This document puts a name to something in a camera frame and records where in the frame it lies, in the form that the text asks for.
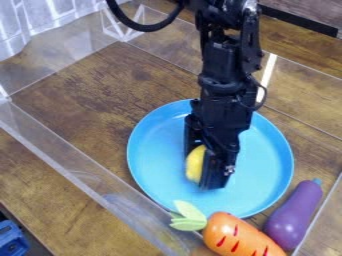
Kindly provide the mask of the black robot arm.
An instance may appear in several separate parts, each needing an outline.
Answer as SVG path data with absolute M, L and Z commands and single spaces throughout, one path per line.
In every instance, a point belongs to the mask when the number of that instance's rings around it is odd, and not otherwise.
M 264 103 L 256 98 L 264 87 L 252 76 L 263 58 L 260 8 L 256 0 L 199 0 L 196 7 L 203 68 L 200 97 L 189 101 L 184 118 L 184 152 L 204 148 L 198 186 L 211 190 L 223 188 L 235 172 L 239 134 Z

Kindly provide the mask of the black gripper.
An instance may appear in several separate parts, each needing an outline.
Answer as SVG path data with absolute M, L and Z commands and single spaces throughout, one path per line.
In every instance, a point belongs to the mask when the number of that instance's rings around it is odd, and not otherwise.
M 258 90 L 267 89 L 252 76 L 224 87 L 199 76 L 199 85 L 200 98 L 189 101 L 191 113 L 184 118 L 184 156 L 199 146 L 199 188 L 215 190 L 226 187 L 235 172 L 239 134 L 250 128 L 252 112 L 263 105 L 256 102 Z

